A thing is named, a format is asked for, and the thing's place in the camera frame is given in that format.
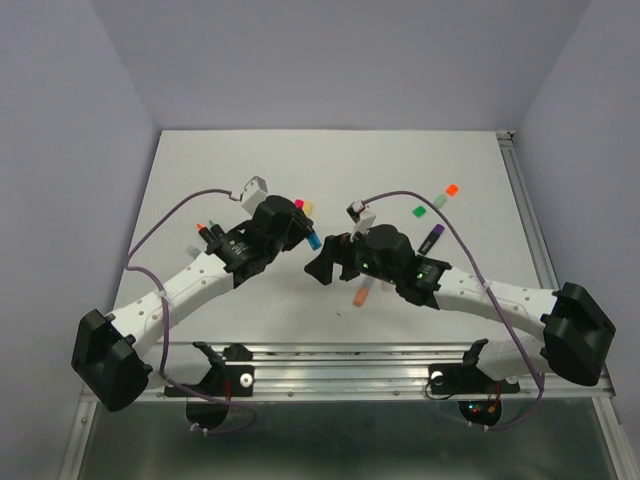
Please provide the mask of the black highlighter blue cap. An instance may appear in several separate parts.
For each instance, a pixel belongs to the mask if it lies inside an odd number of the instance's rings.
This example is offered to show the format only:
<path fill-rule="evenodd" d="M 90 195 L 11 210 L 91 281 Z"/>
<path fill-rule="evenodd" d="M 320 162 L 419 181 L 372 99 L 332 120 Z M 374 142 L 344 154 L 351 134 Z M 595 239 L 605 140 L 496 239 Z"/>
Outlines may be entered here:
<path fill-rule="evenodd" d="M 319 250 L 322 247 L 322 241 L 315 231 L 311 231 L 306 237 L 306 240 L 313 251 Z"/>

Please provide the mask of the grey highlighter orange cap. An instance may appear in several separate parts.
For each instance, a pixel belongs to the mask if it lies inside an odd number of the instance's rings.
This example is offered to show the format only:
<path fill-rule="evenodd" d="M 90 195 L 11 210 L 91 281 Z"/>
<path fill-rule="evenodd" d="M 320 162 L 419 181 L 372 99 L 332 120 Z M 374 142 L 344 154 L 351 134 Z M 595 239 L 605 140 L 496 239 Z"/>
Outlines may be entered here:
<path fill-rule="evenodd" d="M 352 305 L 355 307 L 362 307 L 366 302 L 370 289 L 371 285 L 368 282 L 363 282 L 352 300 Z"/>

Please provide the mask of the black highlighter orange tip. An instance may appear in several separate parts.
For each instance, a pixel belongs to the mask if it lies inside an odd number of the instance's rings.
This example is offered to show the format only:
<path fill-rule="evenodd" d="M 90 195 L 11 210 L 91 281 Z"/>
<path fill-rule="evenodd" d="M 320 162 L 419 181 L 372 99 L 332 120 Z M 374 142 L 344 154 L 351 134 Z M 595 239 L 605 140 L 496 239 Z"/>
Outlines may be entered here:
<path fill-rule="evenodd" d="M 215 236 L 206 225 L 198 224 L 197 230 L 198 230 L 198 234 L 207 245 L 210 245 L 215 241 Z"/>

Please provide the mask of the black highlighter purple cap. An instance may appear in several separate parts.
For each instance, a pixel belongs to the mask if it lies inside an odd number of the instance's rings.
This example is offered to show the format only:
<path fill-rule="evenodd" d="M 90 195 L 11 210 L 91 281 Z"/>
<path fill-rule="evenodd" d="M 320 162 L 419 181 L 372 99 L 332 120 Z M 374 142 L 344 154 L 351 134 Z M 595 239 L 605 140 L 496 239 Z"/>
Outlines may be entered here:
<path fill-rule="evenodd" d="M 440 239 L 444 231 L 445 227 L 442 224 L 436 224 L 419 246 L 418 254 L 421 256 L 426 256 Z"/>

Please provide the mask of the pastel green pen cap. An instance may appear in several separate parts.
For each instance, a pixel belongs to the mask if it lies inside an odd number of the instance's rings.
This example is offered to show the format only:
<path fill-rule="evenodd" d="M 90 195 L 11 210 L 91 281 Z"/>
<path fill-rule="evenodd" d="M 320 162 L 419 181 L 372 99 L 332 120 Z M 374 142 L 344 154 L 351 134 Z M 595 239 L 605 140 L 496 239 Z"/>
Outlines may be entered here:
<path fill-rule="evenodd" d="M 434 199 L 433 204 L 441 209 L 448 201 L 448 196 L 446 194 L 440 194 L 437 198 Z"/>

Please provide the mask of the orange pen cap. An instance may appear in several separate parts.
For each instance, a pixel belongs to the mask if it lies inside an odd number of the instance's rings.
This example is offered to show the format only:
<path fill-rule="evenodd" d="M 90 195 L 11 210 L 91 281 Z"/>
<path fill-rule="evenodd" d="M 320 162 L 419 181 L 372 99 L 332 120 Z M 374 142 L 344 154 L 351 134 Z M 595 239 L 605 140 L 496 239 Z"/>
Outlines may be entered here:
<path fill-rule="evenodd" d="M 451 184 L 447 187 L 447 189 L 445 190 L 445 193 L 450 196 L 450 197 L 454 197 L 459 191 L 459 187 L 455 184 Z"/>

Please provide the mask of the black highlighter green cap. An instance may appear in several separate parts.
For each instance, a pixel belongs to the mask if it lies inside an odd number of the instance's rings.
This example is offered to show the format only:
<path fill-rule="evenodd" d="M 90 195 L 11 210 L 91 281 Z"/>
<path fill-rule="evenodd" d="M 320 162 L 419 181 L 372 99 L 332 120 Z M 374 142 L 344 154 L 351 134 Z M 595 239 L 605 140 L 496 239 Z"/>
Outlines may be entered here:
<path fill-rule="evenodd" d="M 208 227 L 212 236 L 216 239 L 220 238 L 224 234 L 223 228 L 212 220 L 208 221 Z"/>

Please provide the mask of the pastel green highlighter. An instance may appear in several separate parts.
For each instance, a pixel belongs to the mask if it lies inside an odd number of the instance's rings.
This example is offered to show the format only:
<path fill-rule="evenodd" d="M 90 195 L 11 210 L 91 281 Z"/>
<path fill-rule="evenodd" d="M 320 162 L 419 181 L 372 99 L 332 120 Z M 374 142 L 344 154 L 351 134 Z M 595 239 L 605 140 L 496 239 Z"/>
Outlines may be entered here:
<path fill-rule="evenodd" d="M 196 259 L 201 254 L 201 250 L 193 245 L 188 245 L 186 251 L 193 259 Z"/>

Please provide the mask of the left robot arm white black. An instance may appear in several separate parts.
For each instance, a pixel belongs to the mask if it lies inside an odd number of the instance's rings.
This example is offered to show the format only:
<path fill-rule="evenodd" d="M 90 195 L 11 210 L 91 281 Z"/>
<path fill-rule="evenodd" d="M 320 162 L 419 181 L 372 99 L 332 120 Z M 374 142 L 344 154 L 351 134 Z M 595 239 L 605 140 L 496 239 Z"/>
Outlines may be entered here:
<path fill-rule="evenodd" d="M 71 367 L 108 411 L 124 409 L 150 388 L 160 369 L 144 358 L 174 326 L 317 235 L 291 200 L 268 195 L 248 220 L 228 231 L 205 227 L 202 237 L 204 252 L 172 278 L 156 280 L 154 290 L 124 307 L 81 318 Z"/>

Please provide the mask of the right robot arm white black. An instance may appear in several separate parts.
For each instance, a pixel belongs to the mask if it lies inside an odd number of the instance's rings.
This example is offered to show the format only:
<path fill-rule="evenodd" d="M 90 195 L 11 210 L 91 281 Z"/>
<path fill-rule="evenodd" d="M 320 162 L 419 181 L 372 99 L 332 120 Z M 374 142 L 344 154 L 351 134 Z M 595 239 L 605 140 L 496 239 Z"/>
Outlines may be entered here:
<path fill-rule="evenodd" d="M 558 290 L 481 279 L 449 263 L 417 254 L 392 225 L 326 238 L 305 271 L 323 285 L 333 269 L 350 281 L 360 274 L 394 286 L 412 305 L 464 313 L 504 326 L 510 340 L 481 339 L 460 366 L 463 384 L 482 390 L 493 381 L 552 372 L 582 386 L 598 383 L 616 333 L 592 295 L 566 282 Z"/>

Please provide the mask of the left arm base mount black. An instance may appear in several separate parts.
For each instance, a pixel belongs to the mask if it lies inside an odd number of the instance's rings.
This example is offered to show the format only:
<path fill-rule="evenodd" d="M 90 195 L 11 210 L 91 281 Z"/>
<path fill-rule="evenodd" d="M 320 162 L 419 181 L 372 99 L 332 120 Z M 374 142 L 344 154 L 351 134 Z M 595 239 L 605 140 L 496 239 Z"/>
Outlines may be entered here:
<path fill-rule="evenodd" d="M 198 351 L 206 363 L 196 363 L 191 354 L 183 356 L 178 362 L 176 380 L 189 392 L 172 384 L 164 387 L 164 395 L 169 398 L 208 397 L 248 398 L 253 395 L 255 368 L 252 364 L 253 353 L 244 345 L 232 343 L 221 351 L 216 351 L 203 341 L 191 343 L 190 348 Z"/>

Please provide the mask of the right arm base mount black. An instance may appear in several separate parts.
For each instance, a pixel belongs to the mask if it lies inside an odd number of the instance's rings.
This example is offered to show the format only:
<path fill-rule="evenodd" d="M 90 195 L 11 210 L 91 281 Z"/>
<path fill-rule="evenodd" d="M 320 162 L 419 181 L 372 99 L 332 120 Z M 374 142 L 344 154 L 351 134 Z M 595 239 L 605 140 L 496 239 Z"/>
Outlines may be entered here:
<path fill-rule="evenodd" d="M 492 380 L 475 366 L 461 363 L 434 364 L 429 369 L 426 390 L 436 396 L 516 394 L 518 382 Z"/>

